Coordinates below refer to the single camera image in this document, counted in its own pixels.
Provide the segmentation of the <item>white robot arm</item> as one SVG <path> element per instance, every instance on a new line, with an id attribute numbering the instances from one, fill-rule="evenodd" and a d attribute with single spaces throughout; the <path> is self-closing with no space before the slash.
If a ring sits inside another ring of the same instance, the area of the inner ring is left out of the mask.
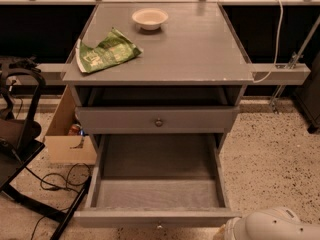
<path id="1" fill-rule="evenodd" d="M 303 223 L 287 207 L 274 207 L 228 220 L 212 240 L 320 240 L 320 225 Z"/>

